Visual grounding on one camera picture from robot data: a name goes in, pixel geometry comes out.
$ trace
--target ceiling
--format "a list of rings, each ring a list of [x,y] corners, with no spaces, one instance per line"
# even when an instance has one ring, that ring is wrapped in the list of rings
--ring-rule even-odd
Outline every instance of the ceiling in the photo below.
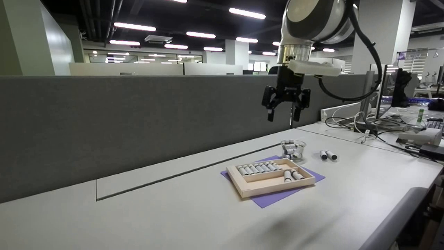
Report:
[[[156,35],[172,36],[174,43],[189,45],[190,50],[204,46],[225,46],[225,39],[237,36],[257,38],[253,52],[274,50],[280,39],[280,20],[287,0],[42,0],[49,11],[57,15],[75,15],[85,38],[106,43],[110,39],[139,40],[142,46],[163,47],[145,43],[147,32],[114,29],[113,22],[131,22],[157,28]],[[257,11],[265,21],[229,14],[229,7]],[[444,0],[418,0],[414,27],[444,22]],[[188,31],[215,33],[214,40],[194,39]],[[351,46],[348,39],[339,46]]]

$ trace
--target white desk surface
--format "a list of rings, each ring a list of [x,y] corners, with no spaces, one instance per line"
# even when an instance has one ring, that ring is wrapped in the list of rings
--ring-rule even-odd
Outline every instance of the white desk surface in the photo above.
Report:
[[[280,154],[280,147],[99,203],[96,182],[86,182],[0,204],[0,249],[360,249],[411,188],[430,188],[441,171],[426,160],[297,129],[104,178],[99,193],[283,139],[307,142],[304,165],[326,179],[268,208],[240,202],[221,171]],[[339,163],[322,163],[325,149],[335,150]]]

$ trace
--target purple mat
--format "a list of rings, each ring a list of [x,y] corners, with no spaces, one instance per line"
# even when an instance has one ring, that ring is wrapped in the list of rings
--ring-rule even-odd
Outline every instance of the purple mat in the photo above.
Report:
[[[272,161],[272,160],[278,160],[280,157],[275,156],[275,157],[269,157],[269,158],[264,158],[261,161]],[[304,168],[307,172],[310,172],[311,175],[314,175],[317,183],[324,181],[325,177],[319,175],[318,172],[314,172],[311,170],[307,170]],[[226,171],[221,172],[222,177],[225,177],[228,181],[231,181],[231,177],[228,175]],[[258,196],[258,197],[253,197],[251,200],[260,206],[261,208],[265,208],[265,207],[269,207],[303,189],[307,189],[307,188],[301,188],[301,189],[292,189],[292,190],[285,190],[285,192],[279,192],[279,193],[271,193],[271,195],[265,195],[265,196]]]

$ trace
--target wooden board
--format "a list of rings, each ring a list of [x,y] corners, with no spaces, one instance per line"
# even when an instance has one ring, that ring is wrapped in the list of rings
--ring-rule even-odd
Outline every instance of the wooden board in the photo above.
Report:
[[[304,186],[312,186],[315,185],[315,178],[307,172],[304,168],[296,165],[290,160],[276,160],[275,161],[278,167],[282,168],[279,177],[271,177],[264,179],[262,177],[258,178],[258,181],[251,181],[254,178],[244,177],[239,172],[237,167],[228,167],[228,174],[232,178],[233,185],[236,186],[236,190],[239,192],[239,196],[242,199],[250,199],[254,196],[264,196],[269,193],[290,190],[290,189],[299,189]],[[300,175],[304,177],[304,179],[285,182],[283,171],[286,170],[296,170]]]

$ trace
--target white table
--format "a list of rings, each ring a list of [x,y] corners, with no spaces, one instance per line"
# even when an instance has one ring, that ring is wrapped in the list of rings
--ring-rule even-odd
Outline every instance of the white table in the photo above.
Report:
[[[283,139],[307,142],[305,167],[326,179],[265,210],[240,202],[221,171],[276,156],[279,147],[96,202],[96,195],[113,195]],[[324,163],[319,150],[325,149],[335,150],[339,163]],[[0,249],[360,249],[412,188],[430,188],[440,171],[439,164],[385,149],[286,131],[0,204]]]

